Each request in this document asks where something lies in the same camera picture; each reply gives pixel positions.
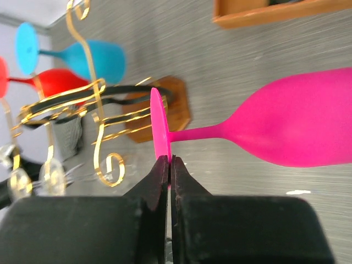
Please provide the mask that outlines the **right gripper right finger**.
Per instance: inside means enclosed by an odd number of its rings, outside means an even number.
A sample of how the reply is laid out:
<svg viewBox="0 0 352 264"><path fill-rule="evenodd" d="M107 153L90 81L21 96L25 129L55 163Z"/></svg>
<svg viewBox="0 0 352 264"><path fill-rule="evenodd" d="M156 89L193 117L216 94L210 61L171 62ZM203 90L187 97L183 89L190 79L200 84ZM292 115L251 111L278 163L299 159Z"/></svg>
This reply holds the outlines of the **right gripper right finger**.
<svg viewBox="0 0 352 264"><path fill-rule="evenodd" d="M177 264L181 263L182 260L182 214L180 199L183 195L211 196L211 193L190 175L183 160L173 155L170 164L170 201L173 263Z"/></svg>

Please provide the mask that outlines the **black white striped cloth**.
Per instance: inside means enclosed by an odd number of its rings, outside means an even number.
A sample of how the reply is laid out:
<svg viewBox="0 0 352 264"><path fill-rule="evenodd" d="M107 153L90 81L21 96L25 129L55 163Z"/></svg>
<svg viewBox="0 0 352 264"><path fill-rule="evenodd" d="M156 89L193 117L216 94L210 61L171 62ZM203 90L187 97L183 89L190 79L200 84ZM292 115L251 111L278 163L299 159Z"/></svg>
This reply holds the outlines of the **black white striped cloth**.
<svg viewBox="0 0 352 264"><path fill-rule="evenodd" d="M65 162L81 152L84 147L82 118L54 123L53 129L62 161Z"/></svg>

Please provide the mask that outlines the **pink wine glass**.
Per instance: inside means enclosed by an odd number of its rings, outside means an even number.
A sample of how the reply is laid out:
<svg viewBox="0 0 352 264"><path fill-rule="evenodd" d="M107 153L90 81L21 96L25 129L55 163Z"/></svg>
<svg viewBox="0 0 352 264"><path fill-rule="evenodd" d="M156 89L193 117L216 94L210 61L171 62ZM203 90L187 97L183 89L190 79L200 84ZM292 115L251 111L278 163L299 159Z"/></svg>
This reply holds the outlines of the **pink wine glass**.
<svg viewBox="0 0 352 264"><path fill-rule="evenodd" d="M176 141L229 140L266 162L310 168L351 162L351 69L287 76L245 100L225 121L170 131L159 91L150 110L156 157L171 157Z"/></svg>

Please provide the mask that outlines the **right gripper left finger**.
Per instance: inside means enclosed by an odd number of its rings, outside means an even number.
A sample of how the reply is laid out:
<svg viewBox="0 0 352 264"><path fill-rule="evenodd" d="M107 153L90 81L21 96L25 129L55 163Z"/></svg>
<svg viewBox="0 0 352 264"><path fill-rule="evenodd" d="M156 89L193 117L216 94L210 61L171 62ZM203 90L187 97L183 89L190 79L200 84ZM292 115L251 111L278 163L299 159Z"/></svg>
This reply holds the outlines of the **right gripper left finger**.
<svg viewBox="0 0 352 264"><path fill-rule="evenodd" d="M124 196L140 198L143 203L136 263L165 263L168 157L160 156L150 172Z"/></svg>

